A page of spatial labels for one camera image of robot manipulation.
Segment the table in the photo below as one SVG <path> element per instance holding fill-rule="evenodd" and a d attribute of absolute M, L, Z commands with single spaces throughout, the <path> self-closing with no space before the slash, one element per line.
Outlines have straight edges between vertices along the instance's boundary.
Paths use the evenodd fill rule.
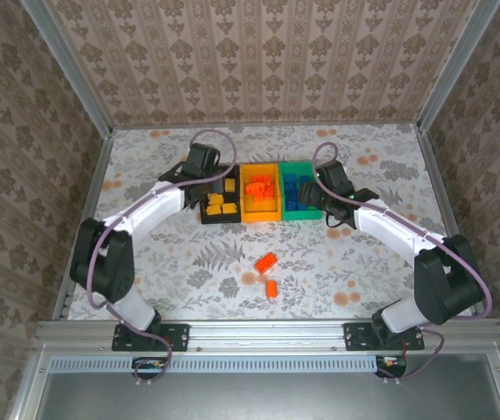
<path fill-rule="evenodd" d="M 420 226 L 445 233 L 412 124 L 268 126 L 221 129 L 235 140 L 238 162 L 310 160 L 331 141 L 357 189 L 368 187 Z M 114 146 L 96 209 L 108 217 L 148 191 L 158 176 L 187 155 L 198 129 L 114 131 Z M 228 163 L 226 141 L 205 135 Z M 327 161 L 330 151 L 320 154 Z M 258 276 L 254 263 L 268 252 L 277 265 Z M 135 250 L 136 286 L 163 319 L 368 318 L 412 293 L 413 273 L 378 240 L 324 220 L 201 225 L 199 209 L 184 210 Z M 278 282 L 278 298 L 264 282 Z M 112 319 L 92 310 L 77 287 L 69 319 Z"/>

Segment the cable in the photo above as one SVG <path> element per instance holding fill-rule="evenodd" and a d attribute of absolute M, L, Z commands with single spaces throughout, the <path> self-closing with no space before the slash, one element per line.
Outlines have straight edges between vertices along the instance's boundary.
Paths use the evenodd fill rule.
<path fill-rule="evenodd" d="M 434 349 L 434 352 L 433 354 L 431 354 L 431 357 L 429 357 L 425 363 L 423 363 L 423 365 L 415 370 L 414 372 L 411 372 L 410 374 L 406 374 L 405 376 L 402 376 L 401 378 L 397 378 L 396 376 L 394 376 L 393 374 L 391 374 L 390 372 L 388 372 L 387 370 L 385 369 L 382 369 L 382 368 L 378 368 L 378 372 L 381 372 L 383 373 L 384 375 L 386 376 L 389 376 L 390 378 L 392 379 L 395 379 L 396 380 L 396 383 L 399 383 L 401 381 L 405 381 L 407 379 L 412 379 L 414 378 L 415 376 L 419 375 L 421 372 L 423 372 L 426 367 L 434 360 L 434 358 L 438 355 L 438 353 L 440 353 L 440 350 L 442 350 L 442 348 L 444 347 L 444 335 L 442 335 L 440 332 L 438 331 L 434 331 L 434 330 L 427 330 L 423 327 L 421 327 L 421 330 L 423 330 L 425 333 L 428 333 L 428 334 L 432 334 L 432 335 L 438 335 L 440 337 L 440 343 L 439 345 Z"/>
<path fill-rule="evenodd" d="M 112 223 L 110 223 L 106 227 L 106 229 L 102 232 L 102 234 L 100 235 L 100 238 L 98 238 L 98 241 L 96 242 L 96 244 L 94 246 L 94 250 L 92 251 L 92 256 L 90 259 L 90 264 L 88 266 L 88 275 L 87 275 L 87 279 L 86 279 L 86 296 L 87 296 L 88 302 L 90 303 L 90 305 L 92 305 L 93 308 L 101 309 L 101 308 L 103 308 L 103 306 L 105 306 L 108 303 L 107 300 L 101 302 L 100 304 L 97 304 L 94 301 L 94 296 L 93 296 L 93 291 L 92 291 L 92 283 L 94 282 L 95 262 L 98 259 L 98 255 L 100 254 L 100 249 L 102 249 L 102 245 L 103 245 L 104 241 L 106 240 L 108 235 L 113 231 L 113 229 L 117 225 L 119 225 L 119 223 L 122 222 L 123 219 L 131 216 L 141 206 L 143 206 L 144 204 L 153 200 L 156 196 L 158 196 L 162 193 L 165 193 L 166 191 L 169 191 L 173 188 L 181 188 L 183 186 L 196 186 L 198 184 L 206 184 L 206 183 L 215 182 L 218 179 L 226 177 L 230 173 L 230 171 L 232 171 L 232 169 L 234 168 L 234 166 L 236 164 L 236 157 L 237 157 L 237 149 L 236 149 L 236 145 L 234 144 L 234 140 L 232 140 L 231 136 L 229 136 L 228 134 L 226 134 L 218 129 L 202 129 L 201 131 L 198 131 L 197 133 L 195 133 L 195 135 L 189 141 L 189 146 L 191 147 L 191 145 L 194 143 L 194 141 L 197 139 L 197 137 L 199 137 L 205 133 L 219 134 L 219 135 L 225 137 L 229 141 L 230 145 L 232 146 L 232 151 L 233 151 L 233 155 L 234 155 L 232 157 L 232 162 L 230 163 L 229 167 L 225 171 L 223 171 L 222 173 L 220 173 L 218 175 L 214 175 L 212 177 L 203 178 L 203 179 L 192 179 L 189 181 L 179 182 L 178 184 L 166 185 L 166 186 L 158 189 L 157 191 L 152 192 L 151 195 L 147 195 L 146 197 L 141 199 L 139 202 L 135 203 L 134 206 L 131 206 L 131 208 L 129 208 L 127 211 L 123 212 L 122 215 L 117 217 Z M 132 330 L 135 334 L 138 334 L 138 335 L 141 335 L 143 337 L 147 337 L 147 338 L 150 338 L 153 340 L 157 340 L 166 347 L 166 351 L 168 353 L 167 358 L 166 358 L 166 362 L 165 362 L 164 366 L 162 367 L 162 370 L 160 371 L 160 373 L 157 374 L 152 380 L 156 381 L 157 379 L 162 377 L 162 375 L 165 373 L 165 371 L 169 368 L 170 364 L 172 363 L 172 347 L 170 346 L 170 344 L 166 340 L 159 337 L 158 335 L 151 334 L 149 332 L 147 333 L 146 331 L 141 331 L 138 328 L 136 328 L 135 326 L 133 326 L 132 324 L 127 322 L 125 319 L 123 319 L 111 307 L 110 304 L 107 305 L 107 309 L 112 315 L 114 315 L 119 320 L 119 322 L 121 322 L 122 324 L 127 326 L 127 328 Z M 140 381 L 140 378 L 138 377 L 138 365 L 136 366 L 136 369 L 135 369 L 135 377 L 136 377 L 137 381 Z"/>
<path fill-rule="evenodd" d="M 368 202 L 362 203 L 361 201 L 356 201 L 352 199 L 348 199 L 346 197 L 342 197 L 341 195 L 335 194 L 333 191 L 330 191 L 322 182 L 320 177 L 318 176 L 318 172 L 316 171 L 317 167 L 317 160 L 318 160 L 318 153 L 320 152 L 321 149 L 323 149 L 326 146 L 331 146 L 335 150 L 335 156 L 333 157 L 333 160 L 337 159 L 337 154 L 338 154 L 338 149 L 337 145 L 333 142 L 325 142 L 322 143 L 318 146 L 318 148 L 314 151 L 312 155 L 312 167 L 313 167 L 313 175 L 316 178 L 316 182 L 320 186 L 320 188 L 330 196 L 332 196 L 335 199 L 338 199 L 339 201 L 342 201 L 344 203 L 351 204 L 353 206 L 359 206 L 359 207 L 365 207 L 370 210 L 374 210 L 375 212 L 379 212 L 382 214 L 386 214 L 388 217 L 391 219 L 395 220 L 397 223 L 400 225 L 408 228 L 411 230 L 414 234 L 419 235 L 423 239 L 426 239 L 427 241 L 431 242 L 434 246 L 442 249 L 448 256 L 450 256 L 452 259 L 454 259 L 457 263 L 459 263 L 476 281 L 477 284 L 479 284 L 479 287 L 483 291 L 483 295 L 485 296 L 485 310 L 482 313 L 478 313 L 476 315 L 459 315 L 456 316 L 455 318 L 457 319 L 482 319 L 482 318 L 487 318 L 489 316 L 491 309 L 493 307 L 493 298 L 491 297 L 491 293 L 489 291 L 489 287 L 487 287 L 487 284 L 483 281 L 482 277 L 479 275 L 477 271 L 475 271 L 471 265 L 469 265 L 463 258 L 461 258 L 459 255 L 457 255 L 455 252 L 453 252 L 450 248 L 448 248 L 446 245 L 443 243 L 440 243 L 436 238 L 433 238 L 431 235 L 427 234 L 425 231 L 421 230 L 418 228 L 414 223 L 403 219 L 399 214 L 393 212 L 389 208 L 382 208 L 380 206 L 376 206 L 373 204 L 370 204 Z"/>

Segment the orange lego brick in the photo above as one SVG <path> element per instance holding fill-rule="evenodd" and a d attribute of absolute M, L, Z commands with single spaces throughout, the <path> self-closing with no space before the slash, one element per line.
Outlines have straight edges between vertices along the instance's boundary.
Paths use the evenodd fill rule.
<path fill-rule="evenodd" d="M 266 199 L 272 199 L 275 194 L 273 193 L 272 186 L 266 186 L 264 190 L 264 196 Z"/>
<path fill-rule="evenodd" d="M 251 182 L 263 182 L 264 184 L 270 184 L 271 175 L 257 175 L 255 177 L 251 177 Z"/>
<path fill-rule="evenodd" d="M 261 260 L 256 262 L 256 270 L 259 271 L 260 274 L 264 274 L 265 271 L 270 269 L 273 265 L 277 263 L 277 257 L 270 252 L 266 256 L 264 256 Z"/>
<path fill-rule="evenodd" d="M 278 295 L 277 282 L 275 280 L 269 280 L 265 284 L 265 294 L 268 299 L 274 299 Z"/>
<path fill-rule="evenodd" d="M 248 195 L 263 193 L 265 184 L 263 182 L 252 182 L 246 185 L 245 192 Z"/>

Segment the plastic bin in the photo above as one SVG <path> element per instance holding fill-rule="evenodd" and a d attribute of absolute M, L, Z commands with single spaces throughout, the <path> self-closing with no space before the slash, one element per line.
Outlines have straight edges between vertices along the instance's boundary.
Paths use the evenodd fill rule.
<path fill-rule="evenodd" d="M 255 201 L 253 196 L 245 193 L 245 186 L 251 183 L 251 178 L 259 175 L 271 176 L 273 197 Z M 281 190 L 278 184 L 278 164 L 242 164 L 240 165 L 240 207 L 242 221 L 280 221 L 281 220 Z"/>
<path fill-rule="evenodd" d="M 312 162 L 281 162 L 278 164 L 279 184 L 281 188 L 281 207 L 283 221 L 315 221 L 321 219 L 322 211 L 316 207 L 309 206 L 306 210 L 286 210 L 285 204 L 285 183 L 283 177 L 286 174 L 296 174 L 296 187 L 300 190 L 300 177 L 308 176 L 310 180 L 315 182 L 313 175 Z"/>
<path fill-rule="evenodd" d="M 225 164 L 219 164 L 217 166 L 217 171 L 221 172 L 228 168 Z M 222 196 L 224 197 L 225 203 L 234 203 L 236 204 L 236 213 L 233 214 L 216 214 L 209 216 L 207 214 L 207 206 L 208 206 L 208 197 L 204 197 L 201 199 L 199 204 L 199 211 L 201 214 L 201 223 L 203 225 L 209 225 L 214 223 L 240 223 L 242 220 L 241 216 L 241 206 L 240 206 L 240 166 L 236 165 L 232 168 L 232 171 L 226 176 L 225 179 L 234 179 L 236 189 L 234 192 L 224 192 Z"/>

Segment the green bin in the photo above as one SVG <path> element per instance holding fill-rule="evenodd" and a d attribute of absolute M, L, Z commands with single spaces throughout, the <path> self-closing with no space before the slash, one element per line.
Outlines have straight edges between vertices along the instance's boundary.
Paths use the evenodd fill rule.
<path fill-rule="evenodd" d="M 282 220 L 283 221 L 316 221 L 321 219 L 322 211 L 316 207 L 309 206 L 306 210 L 286 210 L 285 203 L 285 182 L 286 174 L 296 175 L 296 187 L 300 191 L 300 176 L 307 175 L 315 182 L 315 177 L 312 170 L 312 162 L 281 162 L 278 164 L 279 183 L 281 187 L 282 198 Z"/>

